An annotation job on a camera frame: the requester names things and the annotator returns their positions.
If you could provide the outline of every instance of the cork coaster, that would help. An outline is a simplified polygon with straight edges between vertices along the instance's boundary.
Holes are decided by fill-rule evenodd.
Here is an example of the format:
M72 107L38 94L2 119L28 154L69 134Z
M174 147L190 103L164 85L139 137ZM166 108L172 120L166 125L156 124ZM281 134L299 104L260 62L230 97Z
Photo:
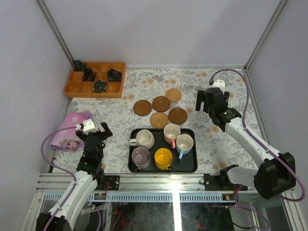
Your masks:
M166 91L166 97L170 101L175 102L179 101L182 98L182 93L179 89L172 88Z
M157 112L165 112L170 108L170 100L165 96L158 96L153 99L152 106Z
M146 116L152 111L152 105L147 100L139 100L134 104L134 112L139 116Z
M187 112L179 107L171 109L168 117L173 124L183 124L188 118Z
M156 112L150 117L150 123L154 128L164 128L168 122L168 116L162 112Z

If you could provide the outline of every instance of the blue handle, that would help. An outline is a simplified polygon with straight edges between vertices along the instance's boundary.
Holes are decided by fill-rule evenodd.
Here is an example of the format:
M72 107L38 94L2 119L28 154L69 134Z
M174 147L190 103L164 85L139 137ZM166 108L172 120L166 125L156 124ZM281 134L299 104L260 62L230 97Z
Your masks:
M183 150L181 150L180 155L179 155L179 159L180 159L180 160L182 159L183 154L184 154L184 151L183 151Z

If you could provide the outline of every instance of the pink cloth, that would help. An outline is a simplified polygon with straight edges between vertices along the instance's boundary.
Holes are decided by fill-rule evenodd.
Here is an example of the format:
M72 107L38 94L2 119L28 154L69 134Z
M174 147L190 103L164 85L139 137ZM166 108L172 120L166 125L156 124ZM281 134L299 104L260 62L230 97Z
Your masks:
M58 129L82 124L82 121L92 119L92 113L69 112ZM62 151L75 151L77 147L84 147L84 142L76 136L76 129L68 129L55 134L50 147Z

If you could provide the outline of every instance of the cable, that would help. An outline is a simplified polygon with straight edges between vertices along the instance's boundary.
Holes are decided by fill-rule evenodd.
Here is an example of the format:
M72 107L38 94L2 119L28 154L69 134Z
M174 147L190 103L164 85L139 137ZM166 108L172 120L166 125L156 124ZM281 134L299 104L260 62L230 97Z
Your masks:
M98 209L98 207L96 207L96 206L95 206L94 204L92 204L92 203L89 203L89 205L92 206L93 208L95 208L96 211L98 212L98 219L99 219L99 221L98 221L98 227L97 227L96 231L99 231L100 228L101 228L101 224L102 224L102 217L101 217L100 210Z
M233 195L235 195L235 193L236 193L236 190L237 190L237 184L234 186L234 190L233 190Z
M112 226L111 230L114 230L115 225L116 225L116 224L117 224L117 222L119 221L119 219L120 219L120 217L121 217L122 212L123 212L123 203L122 203L122 206L121 206L121 212L120 212L119 216L117 217L117 219L116 219L116 221L115 221L114 225Z
M106 182L106 183L105 183L105 194L106 194L106 198L107 198L108 188L109 188L109 182Z
M61 210L61 207L65 204L65 202L67 201L67 199L69 198L69 196L72 194L73 190L75 189L75 187L76 187L76 185L77 185L76 176L75 176L71 171L66 170L66 169L64 169L64 168L61 168L61 167L59 167L59 166L56 166L55 164L49 162L49 160L46 158L46 156L45 156L45 154L44 154L44 144L45 144L45 142L49 139L49 137L55 135L57 132L59 132L59 131L64 131L64 130L69 130L69 129L74 129L74 128L76 128L76 127L62 128L62 129L57 130L56 132L53 132L53 133L49 134L49 135L43 140L42 145L41 145L41 147L40 147L40 153L41 153L43 159L44 159L50 166L55 167L55 168L57 168L57 169L59 169L59 170L62 170L62 171L64 171L64 172L68 173L69 175L71 175L71 176L73 177L73 180L75 181L75 183L73 184L72 189L69 191L69 193L67 194L66 198L62 201L62 203L60 204L59 208L56 209L56 211L54 212L54 214L53 214L53 215L50 217L50 219L47 221L47 223L46 223L46 225L45 225L43 231L46 231L46 230L47 230L47 228L48 228L48 226L50 225L52 219L53 219L53 218L57 215L57 213Z
M222 71L232 71L232 72L235 72L237 73L239 76L242 77L242 79L244 80L244 83L245 83L245 86L246 86L246 91L247 91L247 100L246 100L246 103L245 103L245 107L244 107L244 111L243 111L243 116L242 116L242 124L243 124L243 128L245 129L245 131L248 133L248 135L254 140L256 141L264 150L266 150L269 154L271 154L276 160L279 161L279 163L281 163L290 173L291 175L297 180L299 186L301 187L302 189L302 195L300 198L298 199L291 199L291 198L287 198L287 197L284 197L282 195L280 195L280 197L284 200L287 200L287 201L292 201L292 202L299 202L299 201L302 201L305 196L306 196L306 189L305 189L305 186L303 184L303 182L300 180L300 178L293 172L293 170L284 162L282 161L280 158L278 158L278 156L275 155L275 153L273 153L271 150L267 150L267 147L257 138L255 137L247 128L246 128L246 120L245 120L245 116L246 116L246 111L247 111L247 108L248 108L248 103L249 103L249 87L248 87L248 83L247 83L247 80L246 78L242 75L242 73L240 73L239 71L236 71L236 70L233 70L233 69L229 69L229 68L226 68L226 69L221 69L219 71L216 71L212 77L210 78L210 82L213 81L213 78L215 77L216 74L222 72Z
M233 223L233 225L235 225L236 227L239 227L239 228L241 228L241 229L243 229L243 230L250 230L250 229L253 228L253 227L243 227L243 226L240 226L240 225L235 224L234 222L232 222L232 223Z
M258 211L256 211L256 210L254 210L254 209L252 209L252 208L248 208L248 207L246 207L246 206L238 205L238 204L237 204L237 195L238 195L239 190L240 190L242 187L243 187L243 185L241 185L241 186L238 188L238 190L236 191L236 193L235 193L235 207L236 207L238 213L240 214L240 216L241 216L250 226L252 226L252 227L254 227L254 228L256 228L256 229L259 229L259 230L268 230L268 229L270 228L270 226L269 226L270 223L269 223L269 221L267 220L267 218L266 218L265 216L263 216L262 213L260 213L260 212L258 212ZM240 208L244 208L244 209L246 209L246 210L250 210L250 211L252 211L252 212L257 213L259 216L261 216L261 217L265 220L265 222L266 222L266 224L267 224L267 227L266 227L266 228L261 228L261 227L258 227L258 226L256 226L256 225L252 224L246 217L244 217L244 216L242 215L242 213L240 212Z
M199 184L205 185L204 184L204 179L199 180Z

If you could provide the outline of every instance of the red wire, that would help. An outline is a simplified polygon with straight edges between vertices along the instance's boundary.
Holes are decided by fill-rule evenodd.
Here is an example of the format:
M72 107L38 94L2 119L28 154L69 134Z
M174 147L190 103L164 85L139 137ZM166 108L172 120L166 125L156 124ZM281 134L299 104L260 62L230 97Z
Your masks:
M234 186L233 195L235 195L236 191L237 191L237 184Z
M106 182L105 183L105 194L106 194L106 196L107 196L108 188L109 188L109 182Z

